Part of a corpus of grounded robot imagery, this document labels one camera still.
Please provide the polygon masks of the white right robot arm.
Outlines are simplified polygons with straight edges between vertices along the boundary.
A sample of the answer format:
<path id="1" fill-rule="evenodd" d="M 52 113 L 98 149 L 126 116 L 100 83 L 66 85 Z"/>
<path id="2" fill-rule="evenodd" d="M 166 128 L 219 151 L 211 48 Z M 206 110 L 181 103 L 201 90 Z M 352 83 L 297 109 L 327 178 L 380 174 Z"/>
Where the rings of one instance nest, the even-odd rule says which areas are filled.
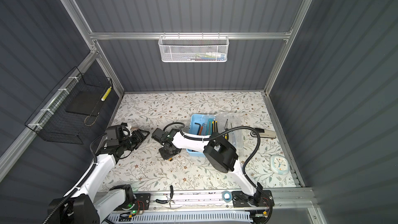
<path id="1" fill-rule="evenodd" d="M 244 163 L 240 162 L 236 148 L 226 139 L 227 134 L 237 130 L 249 130 L 257 138 L 255 149 Z M 157 128 L 152 138 L 162 145 L 159 153 L 164 160 L 179 154 L 182 149 L 201 152 L 214 169 L 233 178 L 246 196 L 249 205 L 259 206 L 264 203 L 269 208 L 275 205 L 271 192 L 264 190 L 262 185 L 246 172 L 247 164 L 255 156 L 261 144 L 261 136 L 256 129 L 240 126 L 222 133 L 214 132 L 212 135 L 199 136 L 185 133 L 181 129 L 171 129 L 167 132 Z"/>

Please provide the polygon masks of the teal utility knife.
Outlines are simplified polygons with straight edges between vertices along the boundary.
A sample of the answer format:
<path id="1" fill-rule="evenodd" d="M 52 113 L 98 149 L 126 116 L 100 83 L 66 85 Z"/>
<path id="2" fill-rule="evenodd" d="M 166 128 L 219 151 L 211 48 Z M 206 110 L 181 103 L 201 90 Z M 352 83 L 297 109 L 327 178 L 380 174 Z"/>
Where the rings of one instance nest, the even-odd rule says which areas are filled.
<path id="1" fill-rule="evenodd" d="M 208 121 L 207 134 L 208 135 L 212 134 L 212 120 Z"/>

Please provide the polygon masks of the black hex key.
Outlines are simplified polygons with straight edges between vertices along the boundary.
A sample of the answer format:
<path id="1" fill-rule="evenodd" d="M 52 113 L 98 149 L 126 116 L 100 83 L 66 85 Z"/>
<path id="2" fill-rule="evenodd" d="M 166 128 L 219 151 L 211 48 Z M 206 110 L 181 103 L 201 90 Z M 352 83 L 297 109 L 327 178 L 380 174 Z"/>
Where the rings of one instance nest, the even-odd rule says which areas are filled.
<path id="1" fill-rule="evenodd" d="M 200 135 L 201 130 L 202 130 L 202 125 L 200 123 L 197 123 L 197 122 L 195 122 L 194 124 L 198 127 L 197 135 Z"/>

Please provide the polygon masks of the yellow black utility knife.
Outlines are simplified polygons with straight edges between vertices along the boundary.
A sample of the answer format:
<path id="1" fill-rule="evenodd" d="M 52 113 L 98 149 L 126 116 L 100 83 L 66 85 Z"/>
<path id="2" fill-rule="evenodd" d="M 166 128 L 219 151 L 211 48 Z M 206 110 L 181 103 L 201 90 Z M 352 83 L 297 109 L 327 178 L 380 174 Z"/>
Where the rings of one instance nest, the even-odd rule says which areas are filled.
<path id="1" fill-rule="evenodd" d="M 212 133 L 218 132 L 218 123 L 216 120 L 212 122 Z"/>

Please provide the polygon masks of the light blue plastic tool box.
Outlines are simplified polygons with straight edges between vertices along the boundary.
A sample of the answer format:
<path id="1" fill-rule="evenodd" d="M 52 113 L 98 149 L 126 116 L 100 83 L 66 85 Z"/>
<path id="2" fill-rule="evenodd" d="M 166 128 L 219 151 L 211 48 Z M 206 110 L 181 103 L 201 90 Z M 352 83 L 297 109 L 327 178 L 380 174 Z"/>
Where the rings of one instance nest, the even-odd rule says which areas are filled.
<path id="1" fill-rule="evenodd" d="M 216 121 L 215 115 L 193 114 L 189 127 L 190 134 L 200 136 L 211 135 L 214 131 L 213 123 Z"/>

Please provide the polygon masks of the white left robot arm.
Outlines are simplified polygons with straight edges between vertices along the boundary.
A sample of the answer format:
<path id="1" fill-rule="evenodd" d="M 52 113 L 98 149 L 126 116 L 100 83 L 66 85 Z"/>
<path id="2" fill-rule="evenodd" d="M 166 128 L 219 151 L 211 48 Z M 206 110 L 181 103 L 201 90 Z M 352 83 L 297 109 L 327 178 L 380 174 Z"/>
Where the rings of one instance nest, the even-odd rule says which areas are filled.
<path id="1" fill-rule="evenodd" d="M 110 222 L 108 217 L 116 209 L 128 216 L 142 214 L 149 208 L 149 200 L 137 197 L 131 185 L 117 185 L 100 200 L 95 201 L 101 183 L 126 151 L 134 151 L 149 136 L 141 129 L 130 131 L 125 125 L 114 125 L 97 137 L 105 143 L 95 147 L 90 144 L 93 157 L 89 168 L 78 182 L 62 198 L 54 199 L 48 206 L 46 224 L 101 224 Z"/>

